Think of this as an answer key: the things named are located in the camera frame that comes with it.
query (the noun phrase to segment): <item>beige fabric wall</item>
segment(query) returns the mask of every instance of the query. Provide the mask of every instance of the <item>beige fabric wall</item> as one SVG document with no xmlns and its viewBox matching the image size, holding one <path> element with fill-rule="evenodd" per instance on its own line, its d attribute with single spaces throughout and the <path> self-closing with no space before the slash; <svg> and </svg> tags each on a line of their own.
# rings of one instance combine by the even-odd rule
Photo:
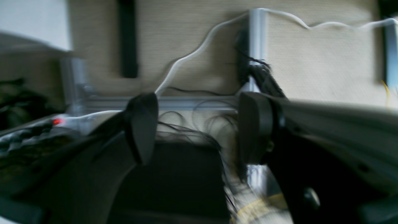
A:
<svg viewBox="0 0 398 224">
<path fill-rule="evenodd" d="M 137 0 L 137 5 L 140 78 L 123 79 L 115 1 L 70 1 L 75 54 L 87 60 L 90 81 L 102 94 L 154 90 L 170 63 L 194 50 L 214 25 L 254 7 L 287 11 L 312 25 L 379 19 L 376 0 Z M 203 54 L 180 67 L 172 85 L 220 93 L 238 89 L 232 48 L 238 27 L 220 30 Z M 268 31 L 267 60 L 289 98 L 385 107 L 380 29 L 308 31 L 271 16 Z M 396 95 L 391 101 L 398 101 Z"/>
</svg>

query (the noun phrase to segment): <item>white cable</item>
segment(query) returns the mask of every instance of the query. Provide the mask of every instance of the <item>white cable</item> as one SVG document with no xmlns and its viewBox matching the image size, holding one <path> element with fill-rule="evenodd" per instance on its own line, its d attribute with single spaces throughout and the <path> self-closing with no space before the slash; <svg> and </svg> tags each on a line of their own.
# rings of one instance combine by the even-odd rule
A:
<svg viewBox="0 0 398 224">
<path fill-rule="evenodd" d="M 66 120 L 75 120 L 75 119 L 91 118 L 91 117 L 96 116 L 96 115 L 114 114 L 114 113 L 118 113 L 118 112 L 121 112 L 121 110 L 105 110 L 105 111 L 95 112 L 95 113 L 92 113 L 92 114 L 86 114 L 86 115 L 83 115 L 83 116 L 80 116 L 80 117 L 66 117 L 65 119 Z"/>
<path fill-rule="evenodd" d="M 263 10 L 266 12 L 273 13 L 273 14 L 289 17 L 306 29 L 315 29 L 315 28 L 319 28 L 321 26 L 342 26 L 342 27 L 353 28 L 353 29 L 373 29 L 373 28 L 387 26 L 387 25 L 391 25 L 391 24 L 398 25 L 398 21 L 396 19 L 388 18 L 388 19 L 381 20 L 381 21 L 369 22 L 369 23 L 359 26 L 359 27 L 350 26 L 350 25 L 347 25 L 347 24 L 344 24 L 341 22 L 324 22 L 324 23 L 321 23 L 321 24 L 318 24 L 315 26 L 308 26 L 302 19 L 300 19 L 299 17 L 297 17 L 291 13 L 283 12 L 283 11 L 279 11 L 279 10 L 268 9 L 268 8 L 263 8 Z"/>
<path fill-rule="evenodd" d="M 302 19 L 300 19 L 299 17 L 288 13 L 288 12 L 283 12 L 283 11 L 279 11 L 279 10 L 273 10 L 273 9 L 268 9 L 268 8 L 263 8 L 263 10 L 273 13 L 273 14 L 277 14 L 277 15 L 282 15 L 285 17 L 288 17 L 290 19 L 293 19 L 294 21 L 296 21 L 298 24 L 300 24 L 302 27 L 306 28 L 306 29 L 315 29 L 315 28 L 319 28 L 321 26 L 342 26 L 342 27 L 347 27 L 347 28 L 353 28 L 353 29 L 373 29 L 373 28 L 377 28 L 377 27 L 382 27 L 382 26 L 387 26 L 387 25 L 391 25 L 391 24 L 396 24 L 398 25 L 398 21 L 394 18 L 388 18 L 385 20 L 381 20 L 381 21 L 375 21 L 375 22 L 369 22 L 365 25 L 359 26 L 359 27 L 354 27 L 354 26 L 350 26 L 341 22 L 324 22 L 321 24 L 318 24 L 316 26 L 308 26 Z M 194 50 L 192 53 L 179 58 L 178 60 L 176 60 L 173 65 L 171 66 L 169 72 L 167 73 L 165 79 L 163 80 L 163 82 L 160 84 L 160 86 L 156 89 L 155 94 L 160 97 L 160 95 L 162 95 L 162 91 L 167 87 L 167 85 L 172 81 L 172 79 L 174 78 L 174 70 L 176 69 L 177 65 L 196 55 L 197 53 L 200 53 L 203 49 L 205 49 L 205 47 L 207 47 L 207 45 L 209 45 L 209 42 L 211 41 L 211 39 L 214 37 L 215 33 L 224 25 L 228 25 L 231 24 L 233 22 L 236 22 L 242 18 L 244 18 L 246 16 L 246 14 L 243 14 L 241 16 L 238 16 L 234 19 L 228 20 L 226 22 L 220 23 L 218 25 L 216 25 L 215 27 L 213 27 L 210 32 L 207 34 L 205 40 L 202 42 L 202 44 L 196 49 Z"/>
<path fill-rule="evenodd" d="M 202 44 L 201 44 L 196 50 L 194 50 L 192 53 L 190 53 L 190 54 L 188 54 L 188 55 L 186 55 L 186 56 L 184 56 L 184 57 L 179 58 L 178 60 L 176 60 L 176 61 L 173 63 L 173 65 L 171 66 L 169 72 L 168 72 L 167 75 L 166 75 L 166 78 L 163 80 L 163 82 L 160 84 L 160 86 L 156 89 L 155 94 L 156 94 L 157 96 L 160 96 L 160 95 L 162 94 L 160 91 L 163 90 L 163 89 L 166 87 L 166 85 L 168 85 L 168 84 L 171 82 L 171 80 L 173 79 L 173 77 L 174 77 L 174 75 L 175 75 L 174 70 L 175 70 L 175 68 L 177 67 L 177 65 L 178 65 L 180 62 L 182 62 L 182 61 L 184 61 L 184 60 L 186 60 L 186 59 L 188 59 L 188 58 L 190 58 L 190 57 L 196 55 L 197 53 L 200 53 L 203 49 L 205 49 L 205 48 L 209 45 L 209 42 L 211 41 L 211 39 L 214 37 L 215 33 L 216 33 L 221 27 L 223 27 L 224 25 L 227 25 L 227 24 L 234 23 L 234 22 L 236 22 L 236 21 L 238 21 L 238 20 L 244 18 L 246 15 L 247 15 L 247 13 L 245 13 L 245 14 L 243 14 L 243 15 L 241 15 L 241 16 L 238 16 L 238 17 L 236 17 L 236 18 L 234 18 L 234 19 L 231 19 L 231 20 L 222 22 L 222 23 L 216 25 L 215 27 L 213 27 L 213 28 L 210 30 L 210 32 L 207 34 L 205 40 L 202 42 Z"/>
</svg>

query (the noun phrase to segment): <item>red light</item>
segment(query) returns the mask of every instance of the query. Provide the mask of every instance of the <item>red light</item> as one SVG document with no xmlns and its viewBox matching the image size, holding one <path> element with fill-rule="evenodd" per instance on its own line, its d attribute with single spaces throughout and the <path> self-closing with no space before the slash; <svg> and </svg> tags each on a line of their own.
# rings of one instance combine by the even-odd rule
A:
<svg viewBox="0 0 398 224">
<path fill-rule="evenodd" d="M 56 119 L 53 120 L 53 125 L 59 125 L 61 123 L 64 123 L 64 120 L 59 119 L 59 118 L 56 118 Z"/>
</svg>

